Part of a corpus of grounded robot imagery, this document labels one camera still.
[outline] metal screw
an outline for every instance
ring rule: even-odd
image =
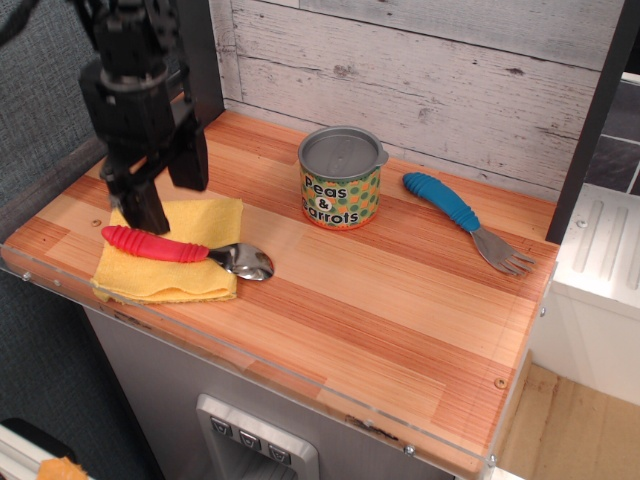
[[[499,390],[504,390],[505,388],[507,388],[507,381],[504,378],[496,378],[493,384]]]

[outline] metal spoon bowl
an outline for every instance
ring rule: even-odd
[[[207,254],[227,272],[246,280],[267,280],[273,276],[273,262],[257,247],[248,243],[232,243],[220,248],[212,248]]]

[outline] button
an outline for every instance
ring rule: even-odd
[[[284,465],[291,465],[291,455],[286,450],[282,450],[280,447],[269,444],[269,455],[276,462],[280,462]]]
[[[247,433],[243,430],[240,430],[240,440],[245,447],[252,448],[253,450],[257,450],[258,452],[262,449],[262,447],[260,446],[260,439],[255,435]]]
[[[226,437],[231,437],[233,432],[231,431],[231,425],[223,422],[215,417],[211,417],[211,425],[213,429],[218,432],[220,435],[224,435]]]

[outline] yellow towel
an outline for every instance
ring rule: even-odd
[[[165,202],[171,231],[166,238],[179,242],[221,247],[240,240],[242,201],[239,199]],[[111,225],[127,225],[114,210]],[[125,253],[105,241],[91,284],[103,301],[112,292],[140,303],[229,300],[236,297],[235,275],[213,260],[194,263],[165,262]]]

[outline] wooden countertop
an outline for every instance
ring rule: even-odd
[[[554,204],[391,159],[377,218],[333,232],[301,208],[304,133],[225,112],[206,130],[207,192],[156,182],[162,200],[234,197],[242,241],[274,260],[268,282],[238,282],[222,303],[101,303],[89,279],[107,225],[107,188],[91,169],[6,242],[16,272],[181,348],[232,368],[340,421],[472,478],[491,453],[509,387],[549,280],[544,241]],[[454,188],[489,230],[536,259],[504,275],[471,236],[407,192],[424,171]]]

